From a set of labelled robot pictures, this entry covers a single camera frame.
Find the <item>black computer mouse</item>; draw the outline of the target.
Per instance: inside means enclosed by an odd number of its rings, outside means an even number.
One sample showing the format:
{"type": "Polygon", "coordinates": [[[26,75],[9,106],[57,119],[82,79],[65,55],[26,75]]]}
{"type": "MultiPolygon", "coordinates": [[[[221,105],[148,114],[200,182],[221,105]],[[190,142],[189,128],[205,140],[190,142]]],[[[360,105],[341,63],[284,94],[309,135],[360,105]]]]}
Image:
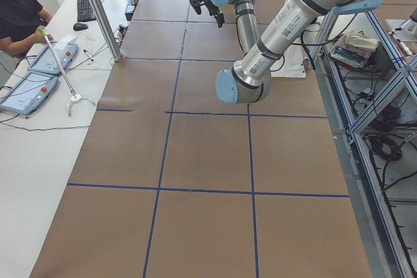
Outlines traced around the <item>black computer mouse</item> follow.
{"type": "Polygon", "coordinates": [[[82,22],[76,22],[75,24],[73,24],[73,30],[74,31],[83,31],[88,29],[89,26],[86,23],[82,23],[82,22]]]}

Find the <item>stack of books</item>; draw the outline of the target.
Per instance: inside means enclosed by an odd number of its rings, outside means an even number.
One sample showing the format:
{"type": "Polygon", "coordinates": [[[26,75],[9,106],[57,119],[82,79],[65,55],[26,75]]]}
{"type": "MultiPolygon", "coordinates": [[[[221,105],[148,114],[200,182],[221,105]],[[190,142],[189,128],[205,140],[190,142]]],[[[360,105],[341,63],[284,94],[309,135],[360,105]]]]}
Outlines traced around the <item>stack of books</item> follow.
{"type": "Polygon", "coordinates": [[[366,36],[362,31],[350,30],[336,42],[330,57],[352,68],[363,68],[379,44],[379,40],[366,36]]]}

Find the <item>upper teach pendant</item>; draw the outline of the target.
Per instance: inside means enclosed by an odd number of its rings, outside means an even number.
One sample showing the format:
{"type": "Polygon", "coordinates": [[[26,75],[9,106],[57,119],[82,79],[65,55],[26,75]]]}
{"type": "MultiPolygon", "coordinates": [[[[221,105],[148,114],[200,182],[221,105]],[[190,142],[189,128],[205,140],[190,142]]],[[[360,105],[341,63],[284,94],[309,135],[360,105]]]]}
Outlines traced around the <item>upper teach pendant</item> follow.
{"type": "MultiPolygon", "coordinates": [[[[51,41],[57,57],[63,69],[67,69],[69,64],[78,52],[78,45],[71,42],[51,41]]],[[[61,73],[56,60],[48,46],[44,46],[35,60],[28,66],[29,72],[58,75],[61,73]]]]}

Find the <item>lower teach pendant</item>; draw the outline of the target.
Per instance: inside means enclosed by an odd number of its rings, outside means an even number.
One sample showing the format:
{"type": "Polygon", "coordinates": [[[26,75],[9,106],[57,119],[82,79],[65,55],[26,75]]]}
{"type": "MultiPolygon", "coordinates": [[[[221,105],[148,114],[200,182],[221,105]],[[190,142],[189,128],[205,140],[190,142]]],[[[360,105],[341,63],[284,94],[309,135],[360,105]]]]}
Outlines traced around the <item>lower teach pendant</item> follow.
{"type": "Polygon", "coordinates": [[[28,72],[1,100],[1,109],[30,115],[50,95],[57,83],[57,76],[28,72]]]}

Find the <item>aluminium frame post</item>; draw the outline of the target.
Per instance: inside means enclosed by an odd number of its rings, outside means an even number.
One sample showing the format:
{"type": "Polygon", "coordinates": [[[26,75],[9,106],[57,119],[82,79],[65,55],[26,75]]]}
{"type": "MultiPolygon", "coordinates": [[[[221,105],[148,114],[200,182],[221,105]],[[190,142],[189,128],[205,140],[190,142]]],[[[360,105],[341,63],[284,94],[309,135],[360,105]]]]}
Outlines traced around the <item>aluminium frame post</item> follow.
{"type": "Polygon", "coordinates": [[[99,28],[102,32],[102,36],[104,37],[104,40],[106,41],[106,44],[108,45],[108,48],[111,52],[113,60],[118,61],[122,57],[122,54],[120,52],[118,43],[116,42],[115,37],[113,35],[111,25],[106,16],[106,12],[101,3],[101,0],[89,0],[89,1],[94,10],[94,14],[96,16],[96,20],[98,22],[99,28]]]}

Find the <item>seated person black shirt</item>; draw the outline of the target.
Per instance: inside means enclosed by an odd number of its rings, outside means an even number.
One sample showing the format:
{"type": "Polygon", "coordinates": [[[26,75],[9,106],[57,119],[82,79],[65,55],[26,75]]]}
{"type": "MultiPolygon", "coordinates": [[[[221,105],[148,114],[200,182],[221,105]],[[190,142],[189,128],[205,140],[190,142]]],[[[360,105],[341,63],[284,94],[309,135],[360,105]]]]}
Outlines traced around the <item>seated person black shirt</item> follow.
{"type": "Polygon", "coordinates": [[[1,51],[24,57],[35,44],[45,43],[39,29],[53,15],[38,0],[1,0],[1,51]]]}

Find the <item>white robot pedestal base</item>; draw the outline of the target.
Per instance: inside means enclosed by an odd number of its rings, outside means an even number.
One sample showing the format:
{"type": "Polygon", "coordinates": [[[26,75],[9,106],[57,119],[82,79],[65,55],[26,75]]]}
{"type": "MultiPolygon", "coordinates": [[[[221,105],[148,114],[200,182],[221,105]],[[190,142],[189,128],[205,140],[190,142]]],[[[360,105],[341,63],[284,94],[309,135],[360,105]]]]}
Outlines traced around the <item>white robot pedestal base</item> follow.
{"type": "Polygon", "coordinates": [[[271,66],[271,76],[304,79],[306,70],[302,47],[291,45],[283,57],[271,66]]]}

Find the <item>teach pendant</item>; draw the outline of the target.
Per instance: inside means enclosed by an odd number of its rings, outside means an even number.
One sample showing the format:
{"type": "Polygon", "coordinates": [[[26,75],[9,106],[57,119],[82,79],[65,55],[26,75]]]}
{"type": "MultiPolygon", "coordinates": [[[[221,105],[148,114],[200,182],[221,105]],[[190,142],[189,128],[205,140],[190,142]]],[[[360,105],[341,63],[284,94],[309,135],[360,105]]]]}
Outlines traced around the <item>teach pendant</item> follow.
{"type": "MultiPolygon", "coordinates": [[[[69,64],[78,52],[78,45],[71,42],[51,41],[57,57],[63,69],[67,69],[69,64]]],[[[35,60],[28,66],[29,72],[58,75],[61,73],[56,60],[48,46],[44,46],[35,60]]]]}
{"type": "Polygon", "coordinates": [[[30,115],[50,95],[57,83],[57,76],[28,72],[1,100],[1,109],[30,115]]]}

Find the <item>black keyboard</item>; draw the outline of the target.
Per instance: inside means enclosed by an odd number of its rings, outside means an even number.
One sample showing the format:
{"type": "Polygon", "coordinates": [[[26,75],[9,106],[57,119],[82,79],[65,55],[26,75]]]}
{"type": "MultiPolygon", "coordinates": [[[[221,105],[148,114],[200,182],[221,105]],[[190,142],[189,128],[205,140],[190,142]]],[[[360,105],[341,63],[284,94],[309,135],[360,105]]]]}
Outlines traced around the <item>black keyboard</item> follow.
{"type": "Polygon", "coordinates": [[[96,20],[94,10],[89,0],[77,0],[77,21],[88,22],[96,20]]]}

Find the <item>metal rod reacher tool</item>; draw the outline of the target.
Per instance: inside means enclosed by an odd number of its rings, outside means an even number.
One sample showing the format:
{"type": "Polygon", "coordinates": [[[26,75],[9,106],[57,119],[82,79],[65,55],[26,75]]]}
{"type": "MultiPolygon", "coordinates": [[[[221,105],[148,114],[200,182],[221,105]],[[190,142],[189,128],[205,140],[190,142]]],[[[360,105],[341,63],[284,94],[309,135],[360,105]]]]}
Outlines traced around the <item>metal rod reacher tool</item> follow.
{"type": "Polygon", "coordinates": [[[86,96],[86,95],[79,94],[79,93],[77,93],[77,92],[75,91],[74,87],[72,86],[71,82],[69,81],[69,79],[68,79],[68,77],[67,77],[67,74],[66,74],[66,72],[65,72],[65,70],[64,70],[64,68],[63,68],[63,66],[62,66],[62,64],[61,64],[61,62],[60,62],[60,59],[58,58],[58,54],[57,54],[57,52],[55,51],[55,48],[52,46],[52,44],[51,44],[51,42],[50,42],[50,40],[49,40],[49,37],[48,37],[48,35],[46,34],[46,32],[45,32],[44,28],[42,28],[42,27],[38,27],[38,28],[36,29],[36,31],[37,31],[37,32],[39,32],[39,33],[40,33],[40,34],[44,37],[44,40],[45,40],[45,42],[46,42],[47,46],[49,47],[49,49],[50,49],[50,51],[51,51],[52,57],[53,57],[53,59],[55,60],[55,62],[56,62],[56,64],[57,64],[57,66],[59,67],[60,72],[61,72],[61,75],[62,75],[63,79],[65,80],[65,83],[66,83],[66,85],[68,86],[69,91],[70,91],[70,93],[71,93],[70,100],[69,100],[69,102],[68,102],[68,104],[67,104],[67,106],[66,106],[66,109],[67,109],[67,112],[68,112],[68,116],[69,116],[69,117],[71,117],[71,116],[72,116],[72,106],[73,106],[75,103],[81,102],[81,101],[83,101],[83,100],[87,100],[87,101],[88,101],[89,103],[91,103],[93,106],[96,106],[95,101],[94,101],[91,97],[86,96]]]}

